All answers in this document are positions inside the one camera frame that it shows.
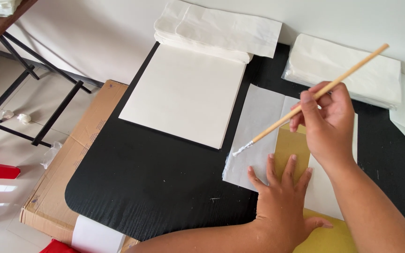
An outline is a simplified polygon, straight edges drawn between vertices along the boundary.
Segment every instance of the wooden brush handle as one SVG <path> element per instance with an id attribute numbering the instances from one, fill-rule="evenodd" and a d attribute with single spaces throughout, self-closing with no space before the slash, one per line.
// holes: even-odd
<path id="1" fill-rule="evenodd" d="M 376 57 L 377 55 L 382 53 L 382 51 L 384 51 L 387 48 L 388 48 L 388 44 L 383 44 L 376 51 L 374 51 L 373 53 L 371 53 L 367 57 L 365 57 L 365 59 L 361 60 L 356 65 L 352 66 L 348 71 L 343 73 L 340 77 L 336 78 L 334 81 L 330 82 L 325 87 L 320 89 L 317 93 L 314 94 L 314 99 L 318 100 L 322 95 L 326 94 L 328 91 L 330 91 L 332 88 L 334 88 L 335 85 L 339 84 L 341 81 L 343 81 L 349 75 L 354 73 L 357 69 L 359 69 L 361 66 L 365 65 L 365 63 L 369 62 L 371 59 L 373 59 L 374 57 Z M 285 115 L 283 118 L 276 121 L 276 123 L 274 123 L 273 125 L 271 125 L 267 129 L 265 129 L 265 131 L 260 133 L 258 136 L 254 137 L 254 139 L 252 139 L 252 141 L 254 143 L 256 143 L 257 141 L 259 141 L 260 139 L 262 139 L 263 137 L 265 137 L 266 135 L 271 133 L 274 129 L 277 129 L 280 125 L 284 124 L 287 120 L 289 120 L 290 118 L 292 118 L 293 116 L 295 116 L 299 112 L 301 112 L 301 106 L 300 105 L 298 107 L 296 107 L 295 109 L 293 109 L 291 112 L 289 112 L 287 115 Z"/>

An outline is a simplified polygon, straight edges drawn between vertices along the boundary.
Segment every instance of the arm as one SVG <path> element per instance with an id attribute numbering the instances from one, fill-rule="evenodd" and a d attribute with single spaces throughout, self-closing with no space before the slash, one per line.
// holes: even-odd
<path id="1" fill-rule="evenodd" d="M 290 129 L 306 126 L 307 145 L 332 182 L 357 249 L 405 252 L 405 218 L 352 157 L 354 109 L 346 86 L 337 85 L 317 102 L 312 98 L 326 84 L 301 93 L 302 112 L 291 119 Z"/>
<path id="2" fill-rule="evenodd" d="M 302 210 L 309 168 L 293 185 L 296 156 L 289 158 L 282 181 L 274 169 L 274 155 L 268 156 L 266 186 L 248 167 L 248 178 L 259 192 L 257 216 L 250 223 L 236 226 L 190 229 L 155 237 L 133 246 L 128 252 L 292 252 L 317 227 L 332 228 L 329 221 L 310 217 Z"/>

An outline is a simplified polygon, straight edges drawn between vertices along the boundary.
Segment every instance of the white wall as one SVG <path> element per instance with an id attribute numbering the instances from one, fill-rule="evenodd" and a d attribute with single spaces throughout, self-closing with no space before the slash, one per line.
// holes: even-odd
<path id="1" fill-rule="evenodd" d="M 285 24 L 279 42 L 300 32 L 403 61 L 405 1 L 188 0 Z M 167 0 L 39 0 L 8 32 L 59 68 L 104 82 L 130 83 L 154 44 L 154 21 Z M 31 58 L 26 53 L 22 56 Z"/>

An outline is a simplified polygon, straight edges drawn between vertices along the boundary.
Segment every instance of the black table surface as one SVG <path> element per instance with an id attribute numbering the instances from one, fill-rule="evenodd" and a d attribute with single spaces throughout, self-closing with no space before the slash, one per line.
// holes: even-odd
<path id="1" fill-rule="evenodd" d="M 295 98 L 307 89 L 281 79 L 289 46 L 278 44 L 273 59 L 254 56 L 247 65 L 220 150 L 118 119 L 158 46 L 76 169 L 65 191 L 67 205 L 140 241 L 253 220 L 257 193 L 222 181 L 221 174 L 250 83 Z M 353 104 L 359 115 L 358 165 L 405 217 L 405 137 L 388 110 Z"/>

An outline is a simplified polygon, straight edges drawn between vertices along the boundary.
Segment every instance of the paintbrush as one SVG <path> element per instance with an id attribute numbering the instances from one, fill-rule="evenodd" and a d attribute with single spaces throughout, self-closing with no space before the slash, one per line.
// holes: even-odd
<path id="1" fill-rule="evenodd" d="M 338 77 L 337 79 L 335 79 L 334 81 L 330 82 L 329 84 L 327 84 L 325 87 L 323 87 L 322 89 L 320 89 L 317 93 L 314 94 L 314 99 L 318 100 L 322 95 L 326 94 L 328 91 L 330 91 L 332 88 L 335 87 L 335 85 L 339 84 L 341 81 L 343 81 L 345 78 L 347 78 L 349 75 L 351 75 L 352 73 L 354 73 L 357 69 L 359 69 L 361 66 L 365 65 L 365 63 L 367 63 L 368 61 L 370 61 L 371 59 L 373 59 L 374 57 L 376 57 L 377 55 L 379 55 L 380 53 L 382 53 L 385 49 L 388 48 L 388 44 L 383 44 L 380 48 L 378 48 L 376 51 L 374 51 L 373 53 L 369 54 L 367 57 L 365 57 L 365 59 L 361 60 L 360 62 L 358 62 L 356 65 L 352 66 L 348 71 L 346 71 L 345 73 L 343 73 L 340 77 Z M 271 125 L 270 127 L 268 127 L 267 129 L 265 129 L 265 131 L 263 131 L 262 133 L 260 133 L 259 135 L 257 135 L 256 137 L 254 137 L 254 139 L 252 139 L 252 141 L 248 142 L 245 146 L 241 147 L 239 149 L 239 151 L 232 153 L 233 156 L 237 156 L 239 153 L 241 153 L 243 150 L 251 147 L 252 145 L 254 145 L 254 143 L 256 143 L 257 141 L 259 141 L 260 139 L 262 139 L 263 137 L 267 136 L 269 133 L 271 133 L 274 129 L 277 129 L 279 126 L 281 126 L 282 124 L 284 124 L 287 120 L 289 120 L 291 117 L 295 116 L 296 114 L 298 114 L 299 112 L 301 112 L 301 106 L 299 105 L 298 107 L 296 107 L 295 109 L 293 109 L 291 112 L 289 112 L 287 115 L 285 115 L 283 118 L 281 118 L 280 120 L 276 121 L 276 123 L 274 123 L 273 125 Z"/>

